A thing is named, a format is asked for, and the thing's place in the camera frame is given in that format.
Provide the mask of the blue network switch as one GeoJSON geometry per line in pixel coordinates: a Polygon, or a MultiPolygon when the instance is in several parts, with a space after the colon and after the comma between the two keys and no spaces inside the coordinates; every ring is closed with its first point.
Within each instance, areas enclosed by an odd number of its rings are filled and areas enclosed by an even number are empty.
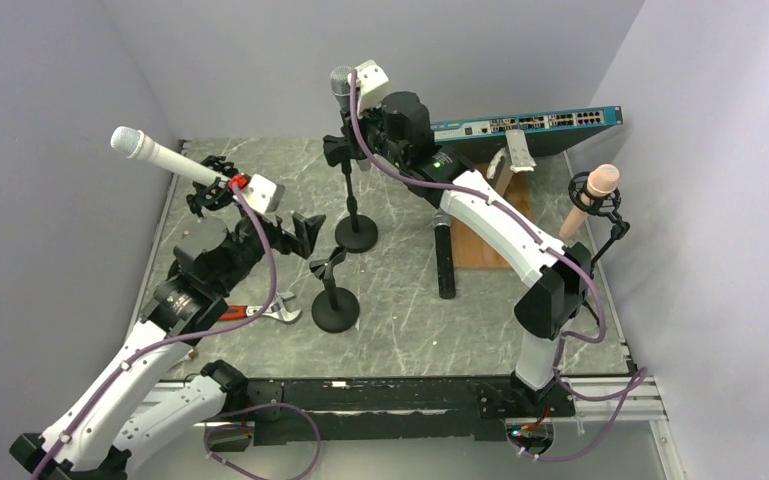
{"type": "Polygon", "coordinates": [[[524,113],[460,120],[433,121],[435,141],[464,154],[474,163],[488,163],[506,146],[505,133],[525,134],[534,157],[553,156],[624,123],[620,106],[524,113]]]}

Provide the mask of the white microphone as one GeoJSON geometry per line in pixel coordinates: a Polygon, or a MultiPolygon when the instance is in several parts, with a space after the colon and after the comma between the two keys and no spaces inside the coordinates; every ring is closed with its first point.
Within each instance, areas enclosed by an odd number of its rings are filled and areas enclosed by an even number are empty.
{"type": "Polygon", "coordinates": [[[131,127],[117,127],[111,135],[110,146],[126,159],[156,165],[198,185],[210,186],[216,179],[221,183],[230,180],[228,176],[170,150],[143,131],[131,127]]]}

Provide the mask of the wooden board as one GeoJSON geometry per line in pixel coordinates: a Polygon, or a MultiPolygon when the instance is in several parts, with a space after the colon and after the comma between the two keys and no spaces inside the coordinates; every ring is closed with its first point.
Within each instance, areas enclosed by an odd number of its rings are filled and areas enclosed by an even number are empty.
{"type": "MultiPolygon", "coordinates": [[[[530,221],[535,220],[525,172],[512,174],[504,198],[530,221]]],[[[456,269],[510,269],[508,262],[501,255],[456,218],[451,220],[450,233],[456,269]]]]}

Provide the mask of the left shock mount stand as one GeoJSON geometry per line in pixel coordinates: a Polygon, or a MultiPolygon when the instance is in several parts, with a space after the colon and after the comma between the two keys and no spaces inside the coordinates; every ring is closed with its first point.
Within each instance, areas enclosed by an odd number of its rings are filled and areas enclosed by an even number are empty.
{"type": "MultiPolygon", "coordinates": [[[[243,189],[250,183],[250,176],[241,173],[233,162],[226,159],[225,156],[211,155],[205,157],[200,164],[207,167],[217,174],[230,179],[232,184],[236,184],[243,189]]],[[[186,203],[190,211],[198,218],[205,217],[204,211],[214,212],[229,206],[236,196],[226,181],[215,179],[209,185],[201,185],[193,182],[194,192],[186,196],[186,203]]]]}

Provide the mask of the silver grey microphone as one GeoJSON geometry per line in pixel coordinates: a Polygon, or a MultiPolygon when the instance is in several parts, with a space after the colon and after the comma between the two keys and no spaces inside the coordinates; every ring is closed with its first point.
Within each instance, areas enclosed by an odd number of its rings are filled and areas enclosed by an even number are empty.
{"type": "Polygon", "coordinates": [[[352,68],[347,65],[335,67],[330,73],[330,88],[340,107],[340,116],[343,122],[341,132],[349,141],[351,158],[357,163],[360,171],[367,172],[371,169],[372,164],[357,143],[350,118],[351,86],[349,76],[351,71],[352,68]]]}

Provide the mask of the metal bracket with tube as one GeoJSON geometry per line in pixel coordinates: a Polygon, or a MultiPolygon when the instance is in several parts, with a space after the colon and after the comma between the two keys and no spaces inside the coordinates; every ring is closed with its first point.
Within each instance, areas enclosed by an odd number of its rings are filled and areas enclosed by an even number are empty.
{"type": "Polygon", "coordinates": [[[497,151],[486,170],[488,182],[502,196],[515,174],[533,172],[536,167],[522,130],[507,130],[505,140],[506,145],[497,151]]]}

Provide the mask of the red handled adjustable wrench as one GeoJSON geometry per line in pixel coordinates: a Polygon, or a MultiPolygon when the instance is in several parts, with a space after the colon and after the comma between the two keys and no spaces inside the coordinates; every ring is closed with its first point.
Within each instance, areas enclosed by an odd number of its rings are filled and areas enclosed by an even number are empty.
{"type": "Polygon", "coordinates": [[[219,317],[221,322],[239,321],[249,318],[259,311],[261,316],[279,321],[284,324],[296,322],[301,314],[301,309],[290,309],[287,302],[293,300],[295,295],[292,292],[276,293],[273,300],[268,305],[229,305],[224,314],[219,317]]]}

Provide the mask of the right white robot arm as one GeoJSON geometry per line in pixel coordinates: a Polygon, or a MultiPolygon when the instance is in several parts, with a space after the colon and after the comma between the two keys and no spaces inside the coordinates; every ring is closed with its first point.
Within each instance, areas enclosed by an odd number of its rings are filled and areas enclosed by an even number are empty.
{"type": "Polygon", "coordinates": [[[335,96],[352,154],[385,170],[414,195],[469,227],[508,263],[524,285],[514,306],[523,329],[511,374],[511,401],[534,415],[559,385],[568,322],[596,290],[591,255],[539,230],[496,193],[472,163],[433,139],[428,110],[413,92],[395,92],[361,108],[358,89],[335,96]]]}

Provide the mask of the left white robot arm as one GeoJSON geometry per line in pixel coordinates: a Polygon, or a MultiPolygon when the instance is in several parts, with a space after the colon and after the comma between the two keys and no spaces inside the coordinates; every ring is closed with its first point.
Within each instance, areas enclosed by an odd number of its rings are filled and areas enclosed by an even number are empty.
{"type": "Polygon", "coordinates": [[[173,250],[167,280],[103,372],[55,423],[19,435],[10,455],[35,479],[128,479],[193,424],[239,417],[249,402],[249,380],[222,360],[208,363],[171,397],[137,409],[213,329],[252,268],[275,253],[309,258],[325,220],[294,214],[293,233],[260,216],[242,217],[233,228],[216,217],[193,223],[173,250]]]}

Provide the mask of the pink microphone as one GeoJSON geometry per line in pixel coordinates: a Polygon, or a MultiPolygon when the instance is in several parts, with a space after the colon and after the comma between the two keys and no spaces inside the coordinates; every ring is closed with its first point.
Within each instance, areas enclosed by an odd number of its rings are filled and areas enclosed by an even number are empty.
{"type": "Polygon", "coordinates": [[[589,216],[616,218],[621,205],[619,180],[620,172],[612,164],[575,174],[568,184],[573,207],[561,224],[560,238],[571,238],[589,216]]]}

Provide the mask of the black mic stand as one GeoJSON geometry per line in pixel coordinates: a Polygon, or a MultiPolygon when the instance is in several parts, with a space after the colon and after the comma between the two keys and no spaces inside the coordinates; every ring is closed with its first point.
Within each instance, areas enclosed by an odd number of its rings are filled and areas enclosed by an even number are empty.
{"type": "Polygon", "coordinates": [[[351,253],[363,253],[372,249],[378,240],[377,224],[358,212],[357,198],[352,183],[350,152],[344,137],[323,137],[323,154],[331,167],[339,166],[345,179],[346,207],[348,215],[335,227],[335,241],[351,253]]]}
{"type": "Polygon", "coordinates": [[[311,315],[315,325],[321,330],[337,334],[355,326],[360,316],[360,305],[356,295],[343,287],[338,287],[334,277],[334,267],[342,263],[347,251],[338,246],[322,260],[314,260],[309,270],[323,284],[323,290],[314,298],[311,315]]]}

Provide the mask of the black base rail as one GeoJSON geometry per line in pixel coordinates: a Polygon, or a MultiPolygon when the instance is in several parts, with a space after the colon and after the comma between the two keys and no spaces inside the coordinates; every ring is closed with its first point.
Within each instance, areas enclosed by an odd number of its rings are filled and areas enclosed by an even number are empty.
{"type": "Polygon", "coordinates": [[[250,426],[257,446],[288,442],[470,437],[502,441],[505,425],[574,417],[558,386],[531,394],[509,375],[252,378],[248,398],[215,415],[250,426]]]}

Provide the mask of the right shock mount tripod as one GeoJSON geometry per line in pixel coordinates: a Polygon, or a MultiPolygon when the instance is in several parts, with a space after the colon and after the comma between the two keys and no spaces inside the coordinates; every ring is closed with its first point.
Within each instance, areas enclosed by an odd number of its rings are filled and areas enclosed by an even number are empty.
{"type": "Polygon", "coordinates": [[[596,268],[598,261],[607,250],[629,231],[630,223],[619,213],[622,202],[619,188],[615,188],[604,197],[596,197],[587,190],[587,179],[591,171],[575,174],[568,184],[568,195],[575,209],[582,211],[588,217],[605,218],[612,224],[609,239],[600,247],[591,259],[590,270],[596,268]]]}

